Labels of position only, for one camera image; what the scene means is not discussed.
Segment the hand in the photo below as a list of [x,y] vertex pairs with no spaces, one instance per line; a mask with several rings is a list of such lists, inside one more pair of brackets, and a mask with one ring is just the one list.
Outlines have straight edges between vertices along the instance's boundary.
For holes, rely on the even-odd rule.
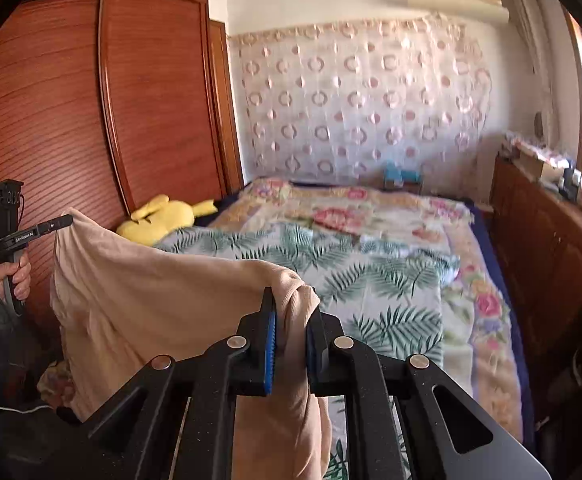
[[0,299],[4,299],[4,284],[2,280],[7,276],[13,276],[13,284],[15,289],[13,293],[20,301],[26,300],[31,292],[31,263],[28,260],[28,253],[20,256],[20,261],[17,263],[0,264]]

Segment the navy blue bed sheet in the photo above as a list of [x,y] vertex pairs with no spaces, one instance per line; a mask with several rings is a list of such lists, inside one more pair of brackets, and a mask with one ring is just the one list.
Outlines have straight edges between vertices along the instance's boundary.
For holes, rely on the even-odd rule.
[[[294,183],[295,186],[303,187],[317,187],[315,184],[298,184]],[[218,208],[218,212],[209,216],[203,216],[196,218],[195,225],[197,226],[207,226],[213,220],[215,220],[226,208],[235,203],[238,199],[238,193],[229,195],[221,200],[215,201],[215,206]],[[482,256],[484,257],[484,262],[486,263],[488,274],[491,276],[495,286],[502,292],[506,304],[511,306],[511,298],[506,289],[506,284],[504,283],[504,276],[502,275],[502,270],[500,269],[500,264],[495,256],[493,250],[493,245],[490,242],[488,236],[488,229],[484,223],[484,216],[482,212],[474,206],[473,202],[470,200],[465,201],[466,205],[469,207],[475,222],[471,225],[473,234],[480,244],[480,249],[482,250]],[[531,388],[529,384],[529,373],[526,367],[526,360],[524,359],[524,348],[522,347],[522,336],[520,334],[520,327],[517,323],[516,314],[511,309],[511,345],[513,347],[513,354],[516,359],[517,375],[520,381],[520,392],[522,395],[522,432],[523,432],[523,444],[530,452],[535,452],[535,442],[534,442],[534,429],[533,429],[533,400],[531,397]]]

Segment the yellow plush toy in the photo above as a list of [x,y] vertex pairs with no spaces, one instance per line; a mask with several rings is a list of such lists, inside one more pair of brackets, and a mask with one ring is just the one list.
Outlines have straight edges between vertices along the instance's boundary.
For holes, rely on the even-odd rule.
[[217,213],[213,200],[190,206],[179,200],[158,195],[131,215],[117,228],[117,234],[127,240],[152,246],[180,227],[191,227],[195,218]]

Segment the plush toy ear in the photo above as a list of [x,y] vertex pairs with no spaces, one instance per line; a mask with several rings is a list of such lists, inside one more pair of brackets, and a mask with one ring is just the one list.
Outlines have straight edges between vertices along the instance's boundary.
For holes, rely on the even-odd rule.
[[217,208],[213,204],[213,200],[204,200],[204,202],[191,206],[191,209],[193,210],[193,216],[196,218],[217,213]]
[[162,209],[168,203],[168,196],[166,195],[158,195],[151,200],[149,200],[146,204],[144,204],[141,208],[137,211],[133,211],[131,213],[131,220],[141,220],[142,218],[147,217],[150,214],[155,213]]

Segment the window curtain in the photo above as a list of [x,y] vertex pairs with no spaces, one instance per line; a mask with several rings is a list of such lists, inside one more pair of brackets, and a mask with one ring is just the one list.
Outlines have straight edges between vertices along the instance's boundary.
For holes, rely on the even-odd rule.
[[533,69],[540,78],[542,134],[538,141],[556,149],[560,142],[557,117],[553,106],[551,45],[537,0],[513,0],[519,17],[522,37],[526,41]]

